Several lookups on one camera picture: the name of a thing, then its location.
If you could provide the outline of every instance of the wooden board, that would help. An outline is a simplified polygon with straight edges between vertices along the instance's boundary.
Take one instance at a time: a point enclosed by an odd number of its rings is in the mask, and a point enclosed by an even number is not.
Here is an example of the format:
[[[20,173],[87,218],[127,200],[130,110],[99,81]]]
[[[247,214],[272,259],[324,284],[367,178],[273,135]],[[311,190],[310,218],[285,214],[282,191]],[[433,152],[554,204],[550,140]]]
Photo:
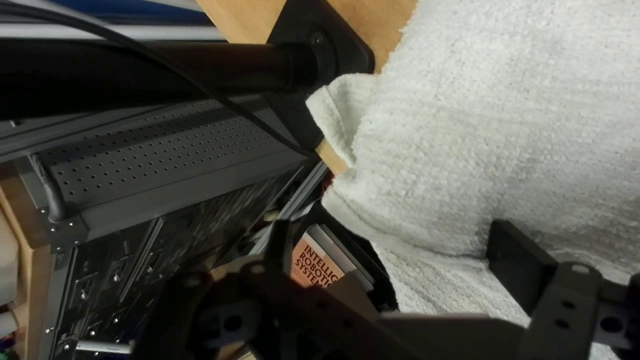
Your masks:
[[[31,197],[10,164],[0,165],[0,208],[20,245],[18,298],[12,307],[19,325],[16,349],[21,359],[36,360],[44,333],[51,255]]]
[[[229,42],[264,43],[285,0],[197,0]],[[417,0],[327,0],[351,25],[376,57],[380,72],[400,41],[400,30],[411,17]],[[323,140],[316,152],[334,174],[347,169]]]

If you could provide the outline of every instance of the black wire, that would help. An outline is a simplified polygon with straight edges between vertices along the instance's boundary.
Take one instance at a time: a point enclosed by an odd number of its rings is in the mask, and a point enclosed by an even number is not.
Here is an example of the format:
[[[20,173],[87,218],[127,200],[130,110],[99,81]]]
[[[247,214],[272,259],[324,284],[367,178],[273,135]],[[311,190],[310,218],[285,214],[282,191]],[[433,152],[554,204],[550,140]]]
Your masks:
[[[127,47],[130,50],[134,51],[139,56],[143,57],[144,59],[152,60],[164,66],[167,70],[182,77],[188,83],[192,84],[199,91],[201,91],[204,95],[215,99],[220,104],[224,105],[229,110],[233,111],[236,115],[239,115],[245,118],[246,120],[249,120],[250,122],[254,123],[257,127],[261,128],[265,133],[271,135],[275,140],[278,140],[280,143],[290,148],[291,150],[297,152],[298,154],[304,155],[308,158],[317,156],[314,152],[302,149],[300,146],[298,146],[294,142],[282,136],[280,133],[272,129],[270,126],[265,124],[261,119],[255,116],[252,112],[245,109],[241,105],[231,101],[228,97],[224,96],[220,91],[209,90],[202,87],[197,81],[195,81],[194,79],[191,79],[184,71],[180,70],[178,67],[171,64],[170,61],[168,61],[164,56],[162,56],[155,50],[147,46],[144,46],[143,44],[121,33],[105,28],[104,26],[94,24],[84,19],[80,19],[77,17],[59,13],[59,12],[54,12],[52,10],[47,10],[43,8],[37,8],[34,6],[28,6],[28,5],[17,4],[17,3],[0,2],[0,13],[3,13],[5,15],[18,16],[18,17],[28,17],[31,19],[39,19],[47,22],[52,22],[58,25],[68,26],[70,28],[82,30],[87,33],[97,35],[101,38],[110,40],[124,47]]]

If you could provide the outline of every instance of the terry cloth towel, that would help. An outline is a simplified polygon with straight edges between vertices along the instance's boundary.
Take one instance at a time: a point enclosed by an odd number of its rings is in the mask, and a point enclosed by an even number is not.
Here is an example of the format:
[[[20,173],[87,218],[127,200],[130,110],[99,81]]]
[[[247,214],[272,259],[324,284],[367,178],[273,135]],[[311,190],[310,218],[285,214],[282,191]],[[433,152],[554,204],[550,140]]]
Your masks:
[[[486,267],[495,218],[613,281],[640,271],[640,1],[423,0],[403,32],[379,77],[307,103],[350,167],[323,205],[401,310],[526,325]]]

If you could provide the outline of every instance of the book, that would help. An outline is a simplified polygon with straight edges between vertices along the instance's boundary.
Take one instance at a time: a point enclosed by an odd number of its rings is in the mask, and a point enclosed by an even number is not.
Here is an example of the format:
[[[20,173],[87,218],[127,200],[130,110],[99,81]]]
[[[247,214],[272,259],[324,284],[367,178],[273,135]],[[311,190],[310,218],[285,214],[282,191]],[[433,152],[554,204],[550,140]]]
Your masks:
[[[373,278],[326,226],[312,225],[292,252],[291,279],[301,286],[327,287],[344,274],[353,273],[365,291]]]

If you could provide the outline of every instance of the orange book cover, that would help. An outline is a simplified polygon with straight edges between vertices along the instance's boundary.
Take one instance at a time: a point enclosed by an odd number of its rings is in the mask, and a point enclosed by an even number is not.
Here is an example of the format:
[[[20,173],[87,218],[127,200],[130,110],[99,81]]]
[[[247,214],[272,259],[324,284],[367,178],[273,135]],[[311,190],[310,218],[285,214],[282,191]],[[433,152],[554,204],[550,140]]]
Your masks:
[[[344,272],[314,241],[308,230],[293,248],[291,261],[291,279],[305,288],[313,285],[325,288],[344,276]]]

